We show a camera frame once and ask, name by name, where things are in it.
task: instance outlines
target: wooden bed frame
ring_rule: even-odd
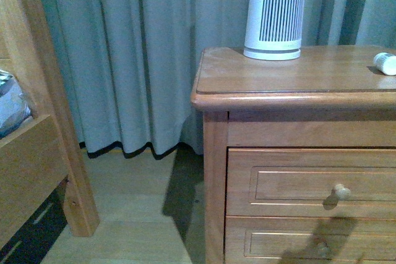
[[[57,189],[73,235],[99,218],[41,0],[0,0],[0,69],[27,94],[34,120],[0,140],[0,248]]]

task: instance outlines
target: drawer knob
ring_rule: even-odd
[[[347,200],[351,196],[351,190],[341,184],[336,185],[333,191],[339,200]]]
[[[320,242],[316,246],[317,249],[317,255],[320,256],[320,258],[328,258],[330,256],[330,248],[325,242]]]

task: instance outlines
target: curtain fold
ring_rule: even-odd
[[[42,0],[80,142],[202,153],[202,50],[243,46],[249,0]],[[396,0],[306,0],[303,45],[396,46]]]

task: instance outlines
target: bed post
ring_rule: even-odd
[[[0,24],[15,76],[33,101],[33,114],[50,114],[57,127],[69,170],[64,212],[72,233],[91,236],[99,217],[41,0],[0,0]]]

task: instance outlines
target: nightstand top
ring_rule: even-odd
[[[378,46],[312,46],[289,61],[243,56],[239,48],[208,48],[192,92],[195,107],[232,110],[300,107],[396,107],[396,76],[376,70]]]

